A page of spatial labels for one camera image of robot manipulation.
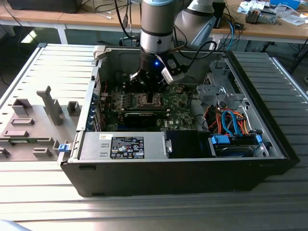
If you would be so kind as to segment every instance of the warning label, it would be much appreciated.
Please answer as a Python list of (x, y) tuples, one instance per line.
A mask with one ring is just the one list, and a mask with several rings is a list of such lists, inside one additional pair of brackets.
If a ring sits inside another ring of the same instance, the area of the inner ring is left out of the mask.
[(143, 137), (112, 137), (111, 159), (144, 159)]

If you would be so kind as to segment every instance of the motherboard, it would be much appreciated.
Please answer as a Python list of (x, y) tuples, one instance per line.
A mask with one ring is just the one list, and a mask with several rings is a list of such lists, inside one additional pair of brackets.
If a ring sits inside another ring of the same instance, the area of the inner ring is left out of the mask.
[(119, 88), (101, 94), (102, 130), (195, 130), (189, 91), (183, 85), (168, 86), (153, 95)]

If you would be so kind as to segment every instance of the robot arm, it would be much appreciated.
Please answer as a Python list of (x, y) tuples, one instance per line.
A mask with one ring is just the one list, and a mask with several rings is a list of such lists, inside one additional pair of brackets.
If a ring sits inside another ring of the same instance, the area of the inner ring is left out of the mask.
[(213, 0), (143, 0), (140, 65), (130, 81), (141, 84), (151, 94), (182, 79), (187, 69), (171, 52), (174, 24), (188, 35), (190, 44), (200, 46), (216, 20), (212, 3)]

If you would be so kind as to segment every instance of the white table leg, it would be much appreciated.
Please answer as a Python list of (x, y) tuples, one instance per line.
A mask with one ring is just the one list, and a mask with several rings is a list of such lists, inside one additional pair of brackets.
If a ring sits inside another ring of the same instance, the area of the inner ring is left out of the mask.
[(3, 25), (5, 31), (9, 34), (11, 37), (15, 37), (15, 31), (13, 30), (13, 26)]
[(64, 24), (55, 24), (54, 27), (58, 30), (61, 44), (68, 44), (66, 34), (65, 34), (65, 25)]

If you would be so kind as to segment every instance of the blue cable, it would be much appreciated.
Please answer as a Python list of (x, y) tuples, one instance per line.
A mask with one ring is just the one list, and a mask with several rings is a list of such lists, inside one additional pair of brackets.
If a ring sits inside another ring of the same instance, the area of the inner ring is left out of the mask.
[(235, 134), (239, 135), (239, 136), (243, 136), (242, 133), (241, 133), (241, 130), (237, 127), (237, 121), (236, 121), (236, 117), (235, 117), (235, 114), (231, 111), (225, 111), (223, 114), (222, 114), (222, 117), (221, 117), (221, 122), (222, 122), (222, 126), (223, 128), (226, 130), (227, 133), (229, 133), (231, 136), (233, 136), (233, 133), (227, 128), (226, 126), (226, 115), (227, 113), (230, 113), (231, 116), (232, 116), (232, 120), (233, 120), (233, 126), (234, 126), (234, 130), (235, 130)]
[(229, 43), (229, 46), (228, 46), (227, 49), (226, 49), (226, 51), (227, 51), (227, 50), (229, 50), (229, 48), (231, 47), (231, 44), (233, 43), (234, 28), (233, 28), (233, 26), (232, 26), (232, 23), (231, 23), (229, 20), (226, 20), (226, 21), (230, 24), (230, 26), (231, 26), (231, 31), (232, 31), (232, 37), (231, 37), (231, 41), (230, 41), (230, 43)]

